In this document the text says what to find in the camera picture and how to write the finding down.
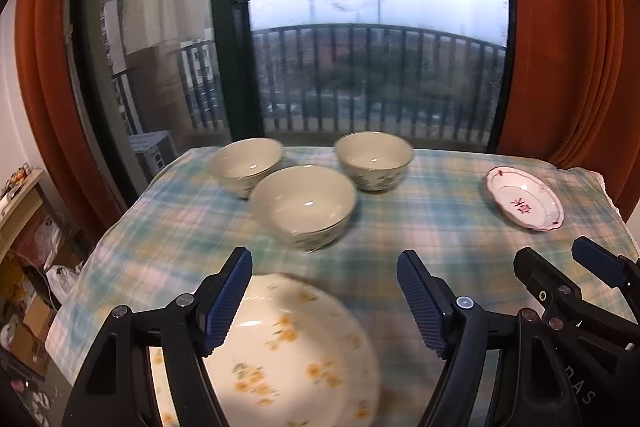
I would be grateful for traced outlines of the plaid tablecloth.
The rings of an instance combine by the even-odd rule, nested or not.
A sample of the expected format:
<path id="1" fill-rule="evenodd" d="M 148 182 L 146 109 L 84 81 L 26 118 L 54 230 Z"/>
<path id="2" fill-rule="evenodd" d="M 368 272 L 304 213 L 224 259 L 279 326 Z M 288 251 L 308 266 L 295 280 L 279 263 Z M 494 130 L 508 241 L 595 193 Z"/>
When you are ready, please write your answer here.
<path id="1" fill-rule="evenodd" d="M 114 306 L 155 309 L 193 291 L 232 249 L 248 248 L 258 273 L 280 272 L 311 283 L 352 310 L 372 340 L 383 394 L 375 421 L 412 426 L 425 409 L 442 365 L 426 350 L 396 281 L 401 251 L 416 251 L 427 269 L 459 295 L 491 311 L 514 313 L 532 298 L 513 272 L 513 257 L 532 247 L 568 275 L 590 303 L 622 317 L 618 291 L 578 265 L 570 247 L 587 236 L 611 253 L 637 258 L 639 247 L 590 170 L 561 170 L 538 159 L 417 150 L 395 190 L 363 194 L 345 234 L 307 254 L 274 239 L 250 217 L 247 203 L 224 191 L 209 171 L 209 147 L 194 148 L 163 170 L 100 239 L 52 324 L 46 348 L 73 381 Z M 503 217 L 485 190 L 485 174 L 512 166 L 559 196 L 559 230 L 536 233 Z"/>

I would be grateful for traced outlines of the wooden shelf unit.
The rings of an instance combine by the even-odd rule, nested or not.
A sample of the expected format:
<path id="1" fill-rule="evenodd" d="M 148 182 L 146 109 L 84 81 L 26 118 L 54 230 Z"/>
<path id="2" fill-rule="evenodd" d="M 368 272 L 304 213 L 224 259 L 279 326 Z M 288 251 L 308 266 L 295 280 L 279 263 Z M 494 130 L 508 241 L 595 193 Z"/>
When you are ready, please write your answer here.
<path id="1" fill-rule="evenodd" d="M 54 210 L 42 188 L 44 171 L 34 169 L 1 208 L 1 259 L 7 254 L 23 265 L 47 269 L 55 262 L 86 261 L 82 247 Z"/>

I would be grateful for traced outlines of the white plastic bag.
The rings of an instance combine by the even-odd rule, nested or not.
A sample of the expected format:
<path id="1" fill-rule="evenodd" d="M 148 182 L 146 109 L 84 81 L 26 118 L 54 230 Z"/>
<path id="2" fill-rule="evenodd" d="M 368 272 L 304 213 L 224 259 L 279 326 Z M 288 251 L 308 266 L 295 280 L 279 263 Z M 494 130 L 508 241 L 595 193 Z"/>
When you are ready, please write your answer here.
<path id="1" fill-rule="evenodd" d="M 52 295 L 59 303 L 64 303 L 79 279 L 81 266 L 69 268 L 65 265 L 52 265 L 46 272 Z"/>

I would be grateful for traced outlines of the white outdoor unit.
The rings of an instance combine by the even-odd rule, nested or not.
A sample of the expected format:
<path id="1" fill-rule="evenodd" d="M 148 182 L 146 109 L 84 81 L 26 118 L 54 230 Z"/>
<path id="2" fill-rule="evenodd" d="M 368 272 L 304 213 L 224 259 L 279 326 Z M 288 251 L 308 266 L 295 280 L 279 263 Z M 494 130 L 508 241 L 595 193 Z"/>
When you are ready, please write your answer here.
<path id="1" fill-rule="evenodd" d="M 133 134 L 128 140 L 148 182 L 178 157 L 167 130 Z"/>

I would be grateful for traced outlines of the round yellow flower plate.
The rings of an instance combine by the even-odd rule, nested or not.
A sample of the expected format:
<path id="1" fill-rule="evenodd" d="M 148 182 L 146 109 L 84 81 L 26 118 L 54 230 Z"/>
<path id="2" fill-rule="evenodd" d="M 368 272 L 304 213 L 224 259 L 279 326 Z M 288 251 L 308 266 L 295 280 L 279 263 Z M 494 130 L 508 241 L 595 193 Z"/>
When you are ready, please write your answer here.
<path id="1" fill-rule="evenodd" d="M 283 274 L 255 275 L 204 364 L 232 426 L 369 426 L 380 372 L 340 300 Z"/>

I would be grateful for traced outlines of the black balcony railing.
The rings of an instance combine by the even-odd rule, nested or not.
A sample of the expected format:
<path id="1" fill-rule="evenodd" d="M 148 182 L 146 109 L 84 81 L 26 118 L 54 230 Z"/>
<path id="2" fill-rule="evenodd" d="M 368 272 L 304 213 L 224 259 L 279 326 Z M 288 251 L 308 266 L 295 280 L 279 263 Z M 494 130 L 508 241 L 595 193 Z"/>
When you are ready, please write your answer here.
<path id="1" fill-rule="evenodd" d="M 213 40 L 169 52 L 175 135 L 322 143 L 383 131 L 420 147 L 485 150 L 490 143 L 506 67 L 500 44 L 366 23 L 276 26 L 252 39 L 238 87 L 222 79 Z"/>

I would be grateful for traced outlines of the green floral bowl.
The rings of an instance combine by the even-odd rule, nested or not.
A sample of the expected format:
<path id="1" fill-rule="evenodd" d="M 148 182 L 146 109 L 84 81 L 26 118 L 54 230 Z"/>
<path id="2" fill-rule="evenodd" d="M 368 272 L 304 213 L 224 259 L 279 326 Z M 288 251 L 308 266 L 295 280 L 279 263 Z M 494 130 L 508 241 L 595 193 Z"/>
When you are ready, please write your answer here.
<path id="1" fill-rule="evenodd" d="M 284 147 L 276 140 L 245 139 L 217 150 L 209 172 L 228 193 L 248 199 L 256 185 L 278 169 L 283 156 Z"/>
<path id="2" fill-rule="evenodd" d="M 406 140 L 377 131 L 342 136 L 334 144 L 334 153 L 358 190 L 370 193 L 393 190 L 404 179 L 414 156 Z"/>
<path id="3" fill-rule="evenodd" d="M 317 165 L 271 173 L 248 198 L 258 225 L 302 251 L 316 251 L 343 235 L 357 202 L 356 186 L 348 176 Z"/>

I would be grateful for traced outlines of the dark green window frame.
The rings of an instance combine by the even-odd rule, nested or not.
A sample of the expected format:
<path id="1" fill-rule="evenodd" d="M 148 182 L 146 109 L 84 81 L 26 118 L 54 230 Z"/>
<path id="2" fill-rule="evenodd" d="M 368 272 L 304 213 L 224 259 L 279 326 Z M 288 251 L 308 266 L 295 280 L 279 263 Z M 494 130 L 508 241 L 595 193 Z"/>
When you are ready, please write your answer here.
<path id="1" fill-rule="evenodd" d="M 233 141 L 265 135 L 250 0 L 210 0 L 224 110 Z"/>

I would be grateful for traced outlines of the red pattern white plate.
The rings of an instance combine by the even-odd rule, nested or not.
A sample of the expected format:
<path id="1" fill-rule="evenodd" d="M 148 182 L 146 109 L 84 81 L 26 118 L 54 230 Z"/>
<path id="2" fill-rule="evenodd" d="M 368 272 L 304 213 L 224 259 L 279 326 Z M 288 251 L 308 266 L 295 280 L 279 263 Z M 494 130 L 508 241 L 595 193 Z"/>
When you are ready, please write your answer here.
<path id="1" fill-rule="evenodd" d="M 562 227 L 565 212 L 551 187 L 524 170 L 497 166 L 486 173 L 485 186 L 504 215 L 520 227 L 551 232 Z"/>

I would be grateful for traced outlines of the cardboard box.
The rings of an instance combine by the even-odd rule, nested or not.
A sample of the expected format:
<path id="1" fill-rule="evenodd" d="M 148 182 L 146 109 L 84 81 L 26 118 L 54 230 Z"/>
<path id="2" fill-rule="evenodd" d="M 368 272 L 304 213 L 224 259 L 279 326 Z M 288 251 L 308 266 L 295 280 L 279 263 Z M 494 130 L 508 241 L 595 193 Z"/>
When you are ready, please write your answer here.
<path id="1" fill-rule="evenodd" d="M 25 316 L 18 321 L 10 342 L 10 352 L 40 377 L 46 376 L 50 362 L 44 347 L 55 311 L 39 296 L 35 296 L 26 309 Z"/>

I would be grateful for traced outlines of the orange right curtain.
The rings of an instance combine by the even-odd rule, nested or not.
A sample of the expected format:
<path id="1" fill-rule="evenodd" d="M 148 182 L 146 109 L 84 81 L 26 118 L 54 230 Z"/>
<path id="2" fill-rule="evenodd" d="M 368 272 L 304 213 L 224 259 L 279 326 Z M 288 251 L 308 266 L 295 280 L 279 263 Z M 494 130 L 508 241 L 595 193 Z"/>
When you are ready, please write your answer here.
<path id="1" fill-rule="evenodd" d="M 601 173 L 630 218 L 639 202 L 639 0 L 515 0 L 498 151 Z"/>

